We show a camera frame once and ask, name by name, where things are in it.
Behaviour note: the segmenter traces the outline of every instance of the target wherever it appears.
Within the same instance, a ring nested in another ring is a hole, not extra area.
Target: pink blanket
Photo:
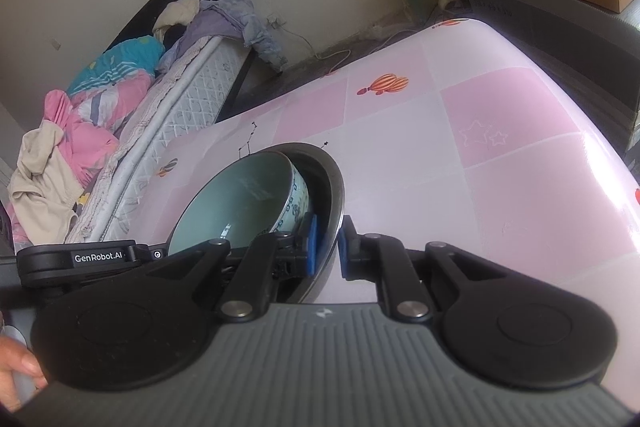
[[[71,97],[71,105],[82,120],[116,132],[138,108],[152,82],[145,70],[136,70],[116,84],[76,93]]]
[[[118,140],[105,128],[84,121],[79,107],[74,107],[66,93],[59,89],[49,91],[45,97],[44,120],[52,121],[65,132],[58,149],[82,187],[86,187],[116,150]],[[17,251],[30,242],[13,205],[9,204],[6,211],[11,218]]]

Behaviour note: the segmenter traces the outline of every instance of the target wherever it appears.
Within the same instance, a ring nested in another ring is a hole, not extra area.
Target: hot air balloon print
[[[398,92],[403,90],[409,84],[409,79],[405,76],[397,76],[393,73],[386,73],[377,77],[369,87],[363,87],[357,94],[365,94],[367,91],[373,91],[376,95],[384,92]]]
[[[439,22],[434,24],[431,28],[439,28],[441,26],[456,26],[461,22],[468,21],[468,19],[449,19],[448,21]]]
[[[157,172],[158,176],[160,176],[161,178],[164,178],[167,174],[169,174],[169,172],[174,170],[174,167],[176,165],[178,165],[178,158],[174,158],[169,163],[167,163],[167,165],[165,165],[164,167],[161,167],[160,170]]]

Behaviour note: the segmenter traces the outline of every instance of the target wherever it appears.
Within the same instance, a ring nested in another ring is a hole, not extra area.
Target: pile of clothes
[[[130,122],[135,132],[126,130],[127,122],[151,86],[163,77],[173,80],[161,90],[166,96],[175,77],[184,71],[185,60],[192,60],[205,41],[214,36],[238,39],[254,47],[274,69],[286,63],[280,45],[250,0],[169,3],[153,33],[114,46],[85,67],[66,92],[47,94],[42,123],[23,137],[17,169],[8,186],[6,210],[15,251],[68,240],[98,175],[113,174],[117,161],[140,135],[140,122]],[[172,42],[168,34],[174,36]],[[166,52],[163,41],[169,47]],[[167,75],[174,64],[172,74]],[[121,144],[118,138],[125,136]]]
[[[7,187],[15,250],[63,243],[84,189],[118,147],[117,131],[154,81],[164,46],[151,36],[121,42],[47,93],[38,129],[22,138]]]

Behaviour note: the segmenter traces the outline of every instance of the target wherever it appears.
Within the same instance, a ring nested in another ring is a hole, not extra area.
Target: gray ribbed grip
[[[271,305],[220,329],[198,362],[129,393],[50,385],[28,427],[622,426],[631,413],[589,383],[510,391],[467,374],[428,328],[375,304]]]

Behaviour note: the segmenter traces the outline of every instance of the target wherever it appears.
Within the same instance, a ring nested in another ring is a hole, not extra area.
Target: ceramic bowl
[[[336,162],[326,151],[308,143],[280,143],[265,151],[285,154],[304,176],[313,212],[318,218],[316,274],[289,288],[288,303],[313,302],[328,281],[337,251],[344,213],[344,182]]]
[[[216,237],[248,247],[266,232],[295,232],[310,208],[300,172],[280,152],[257,152],[219,172],[191,201],[169,241],[169,254]]]

